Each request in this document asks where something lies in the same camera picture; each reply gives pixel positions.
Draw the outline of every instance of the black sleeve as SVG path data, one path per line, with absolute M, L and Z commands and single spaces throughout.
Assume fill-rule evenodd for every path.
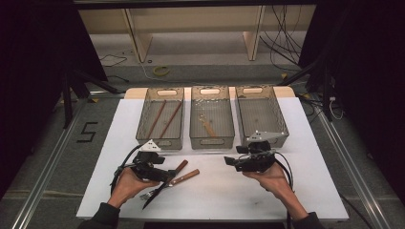
M 85 220 L 77 229 L 114 229 L 117 228 L 119 209 L 107 203 L 100 203 L 100 207 L 92 219 Z
M 294 221 L 292 225 L 295 229 L 325 229 L 314 212 L 309 213 L 306 218 Z

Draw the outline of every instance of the wooden stick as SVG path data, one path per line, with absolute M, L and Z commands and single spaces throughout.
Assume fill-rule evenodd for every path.
M 164 105 L 166 105 L 166 99 L 163 100 L 163 103 L 160 105 L 159 111 L 158 111 L 158 115 L 155 117 L 155 121 L 152 124 L 151 129 L 149 130 L 149 134 L 146 137 L 147 139 L 149 139 L 149 137 L 151 136 L 153 129 L 155 129 L 155 125 L 158 122 L 158 119 L 160 117 L 161 111 L 163 111 Z
M 173 118 L 175 117 L 176 113 L 178 112 L 179 108 L 181 107 L 182 102 L 179 101 L 179 105 L 177 106 L 175 112 L 173 112 L 172 116 L 169 119 L 169 122 L 167 122 L 166 126 L 164 127 L 164 130 L 161 132 L 159 138 L 162 138 L 164 133 L 166 133 L 167 128 L 169 127 L 170 123 L 172 122 Z

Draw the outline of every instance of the floor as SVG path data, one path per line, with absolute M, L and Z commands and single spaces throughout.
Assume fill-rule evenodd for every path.
M 275 32 L 268 33 L 273 39 L 276 35 Z M 262 36 L 271 44 L 266 34 Z M 263 41 L 259 44 L 256 60 L 248 61 L 241 32 L 155 34 L 147 60 L 142 65 L 136 61 L 127 35 L 91 37 L 100 61 L 105 66 L 104 70 L 109 75 L 109 84 L 122 90 L 214 82 L 230 86 L 276 84 L 281 82 L 285 73 L 289 76 L 298 69 L 283 56 L 272 55 L 270 59 L 269 48 Z M 296 31 L 293 37 L 302 44 L 305 33 Z M 285 41 L 279 41 L 279 44 L 283 46 Z M 169 67 L 170 73 L 167 76 L 153 75 L 153 67 L 163 65 Z M 304 77 L 290 87 L 297 94 L 305 94 L 306 79 Z M 0 229 L 23 228 L 13 225 L 21 225 L 24 216 L 25 228 L 76 228 L 82 221 L 75 217 L 75 212 L 121 99 L 120 96 L 101 93 L 102 90 L 92 84 L 88 87 L 93 92 L 92 99 L 74 101 L 77 116 L 70 130 L 62 128 L 63 104 L 55 105 L 53 115 L 34 147 L 34 153 L 27 158 L 9 191 L 0 201 Z M 350 219 L 323 222 L 324 225 L 327 228 L 368 228 L 355 213 L 356 209 L 373 228 L 405 228 L 404 205 L 368 156 L 367 148 L 352 127 L 350 119 L 345 115 L 340 118 L 342 111 L 336 109 L 330 124 L 324 121 L 316 106 L 305 101 L 302 105 L 338 192 L 354 206 L 344 201 Z M 96 134 L 91 142 L 80 143 L 80 140 L 89 137 L 81 134 L 86 123 L 86 130 Z M 332 140 L 332 136 L 340 137 L 340 141 Z M 354 171 L 348 167 L 348 157 L 349 164 L 354 165 Z M 43 190 L 37 202 L 29 201 L 32 190 L 38 185 L 42 185 Z M 143 225 L 143 222 L 122 220 L 118 228 L 141 229 Z

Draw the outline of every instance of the knife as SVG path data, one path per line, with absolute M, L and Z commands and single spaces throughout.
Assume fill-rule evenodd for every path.
M 196 169 L 182 177 L 179 177 L 177 179 L 173 179 L 170 183 L 168 183 L 163 189 L 165 188 L 170 188 L 173 187 L 176 184 L 179 184 L 180 182 L 183 182 L 187 179 L 190 179 L 191 177 L 198 175 L 200 173 L 200 170 Z M 145 193 L 143 195 L 140 195 L 140 199 L 142 200 L 147 200 L 148 198 L 150 198 L 153 194 L 154 194 L 155 190 L 150 191 L 149 193 Z
M 185 165 L 187 165 L 187 163 L 188 163 L 187 160 L 184 160 L 184 161 L 181 162 L 181 164 L 176 168 L 176 175 L 182 170 L 182 168 L 185 167 Z M 166 186 L 170 183 L 170 181 L 172 181 L 172 179 L 173 179 L 173 177 L 168 178 L 159 188 L 157 188 L 157 189 L 155 189 L 155 190 L 153 191 L 153 195 L 152 195 L 150 198 L 148 198 L 148 200 L 146 200 L 145 204 L 143 205 L 142 210 L 145 209 L 145 207 L 148 206 L 148 204 L 149 204 L 155 197 L 158 196 L 158 194 L 160 193 L 160 191 L 163 190 L 163 188 L 166 187 Z

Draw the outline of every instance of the white tabletop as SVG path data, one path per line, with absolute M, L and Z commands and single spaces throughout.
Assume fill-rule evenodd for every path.
M 319 151 L 302 106 L 297 98 L 278 98 L 288 126 L 289 137 L 282 153 L 291 166 L 294 190 L 308 212 L 322 220 L 348 219 L 328 168 Z M 183 147 L 177 152 L 163 152 L 166 160 L 157 168 L 175 169 L 184 159 L 188 164 L 179 176 L 199 169 L 200 174 L 160 193 L 144 210 L 139 196 L 128 200 L 121 218 L 165 221 L 274 221 L 285 220 L 286 208 L 257 181 L 244 177 L 224 163 L 224 155 L 238 157 L 239 128 L 232 100 L 235 140 L 231 150 L 194 151 L 188 136 L 190 101 L 185 100 Z M 110 196 L 110 183 L 117 166 L 138 145 L 136 133 L 142 110 L 142 99 L 122 99 L 117 107 L 93 176 L 80 208 L 79 218 L 91 218 L 100 202 Z

